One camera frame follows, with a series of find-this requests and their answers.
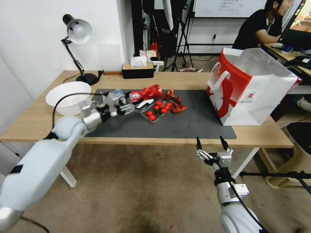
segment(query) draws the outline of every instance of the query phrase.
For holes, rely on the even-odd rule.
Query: black lamp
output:
[[[99,77],[91,73],[85,74],[83,66],[80,64],[78,60],[75,59],[75,57],[72,55],[71,51],[68,48],[68,45],[71,42],[75,44],[86,43],[91,38],[92,35],[91,25],[84,20],[75,19],[68,14],[63,16],[63,22],[67,25],[68,36],[66,36],[61,41],[63,45],[66,47],[68,53],[70,54],[71,58],[74,61],[74,64],[77,66],[81,74],[79,77],[77,77],[76,81],[82,81],[88,83],[89,85],[97,83],[99,81]]]

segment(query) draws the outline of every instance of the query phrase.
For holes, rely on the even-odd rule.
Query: bag handle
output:
[[[220,65],[221,66],[221,63],[218,61],[218,62],[216,62],[216,64],[213,66],[213,68],[212,68],[212,73],[214,73],[214,69],[218,66],[218,65]]]
[[[215,84],[213,83],[212,79],[210,79],[207,82],[207,84],[211,88],[212,91],[216,90],[220,87],[220,84],[223,82],[223,80],[225,78],[229,79],[230,76],[231,76],[231,74],[228,71],[224,71]]]

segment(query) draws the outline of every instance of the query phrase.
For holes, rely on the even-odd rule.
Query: black stand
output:
[[[309,173],[297,173],[297,172],[288,172],[288,173],[268,173],[268,172],[241,172],[240,176],[271,176],[271,177],[288,177],[297,179],[301,185],[311,194],[311,188],[303,181],[303,179],[311,179],[311,174]]]
[[[68,45],[71,43],[70,40],[68,40],[68,37],[66,37],[65,39],[62,39],[61,42],[63,43],[63,45],[65,46],[65,48],[67,49],[69,55],[71,56],[72,60],[74,61],[74,64],[76,65],[76,67],[79,69],[80,71],[80,76],[77,77],[76,81],[82,81],[84,83],[87,83],[89,85],[94,85],[95,83],[97,83],[99,81],[100,76],[96,76],[95,74],[85,74],[84,73],[84,68],[83,66],[80,64],[80,62],[78,60],[75,59],[75,57],[72,55]]]
[[[191,65],[192,65],[192,68],[193,68],[193,62],[192,62],[192,58],[191,58],[190,51],[189,51],[189,44],[188,44],[187,36],[185,34],[186,24],[187,23],[188,23],[188,28],[187,28],[187,34],[188,34],[188,29],[189,29],[189,24],[190,24],[190,14],[192,13],[193,6],[194,6],[194,0],[191,0],[190,7],[189,7],[189,10],[188,10],[188,13],[187,13],[187,17],[186,17],[185,23],[182,21],[182,14],[178,18],[179,23],[181,25],[181,37],[180,37],[180,40],[179,40],[179,44],[178,44],[177,50],[175,52],[174,62],[172,64],[170,64],[168,67],[166,67],[167,61],[168,61],[168,58],[166,58],[163,72],[165,70],[167,70],[168,68],[170,68],[170,67],[172,67],[171,72],[174,72],[175,68],[176,68],[176,71],[178,71],[177,65],[176,65],[176,60],[177,60],[177,56],[178,56],[178,51],[179,51],[180,46],[181,46],[181,41],[182,41],[183,38],[185,39],[185,47],[187,47],[189,58],[190,58]],[[187,62],[186,62],[186,59],[185,59],[185,48],[184,48],[184,52],[181,53],[181,57],[182,57],[183,62],[184,62],[183,64],[186,66]]]

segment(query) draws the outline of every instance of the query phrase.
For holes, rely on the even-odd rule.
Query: paper bag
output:
[[[224,48],[206,92],[224,126],[258,126],[297,82],[262,49]]]

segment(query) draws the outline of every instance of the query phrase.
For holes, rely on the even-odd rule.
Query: lamp shade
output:
[[[88,22],[68,14],[63,16],[63,22],[67,25],[67,34],[73,43],[84,44],[91,38],[92,27]]]

